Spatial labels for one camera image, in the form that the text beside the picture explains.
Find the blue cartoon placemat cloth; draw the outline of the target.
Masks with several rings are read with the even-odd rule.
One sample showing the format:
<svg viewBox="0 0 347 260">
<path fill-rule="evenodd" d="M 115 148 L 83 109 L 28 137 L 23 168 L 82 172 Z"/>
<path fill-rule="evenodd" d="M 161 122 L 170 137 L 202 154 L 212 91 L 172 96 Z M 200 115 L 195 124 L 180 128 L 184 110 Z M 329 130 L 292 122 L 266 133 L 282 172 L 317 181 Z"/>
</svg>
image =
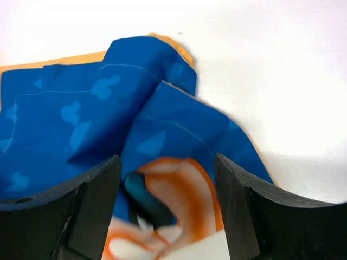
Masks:
<svg viewBox="0 0 347 260">
<path fill-rule="evenodd" d="M 108 158 L 120 183 L 101 259 L 163 259 L 223 230 L 214 159 L 271 181 L 232 119 L 196 97 L 192 57 L 157 35 L 1 74 L 1 200 Z"/>
</svg>

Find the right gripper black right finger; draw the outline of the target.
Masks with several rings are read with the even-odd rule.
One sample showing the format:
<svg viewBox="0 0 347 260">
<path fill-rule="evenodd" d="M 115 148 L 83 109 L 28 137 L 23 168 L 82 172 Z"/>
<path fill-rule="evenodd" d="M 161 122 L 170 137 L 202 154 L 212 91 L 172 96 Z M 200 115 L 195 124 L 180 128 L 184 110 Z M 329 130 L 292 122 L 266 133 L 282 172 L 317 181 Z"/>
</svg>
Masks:
<svg viewBox="0 0 347 260">
<path fill-rule="evenodd" d="M 346 259 L 346 203 L 285 191 L 223 154 L 214 171 L 231 259 Z"/>
</svg>

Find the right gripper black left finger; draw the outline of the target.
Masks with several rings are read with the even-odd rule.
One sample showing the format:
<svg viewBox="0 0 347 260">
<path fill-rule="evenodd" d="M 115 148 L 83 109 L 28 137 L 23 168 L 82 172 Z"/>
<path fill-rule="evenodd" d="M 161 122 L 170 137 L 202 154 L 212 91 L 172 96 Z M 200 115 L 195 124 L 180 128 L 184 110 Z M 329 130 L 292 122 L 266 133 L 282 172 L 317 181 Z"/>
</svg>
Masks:
<svg viewBox="0 0 347 260">
<path fill-rule="evenodd" d="M 115 155 L 43 192 L 1 200 L 1 259 L 101 259 L 120 174 Z"/>
</svg>

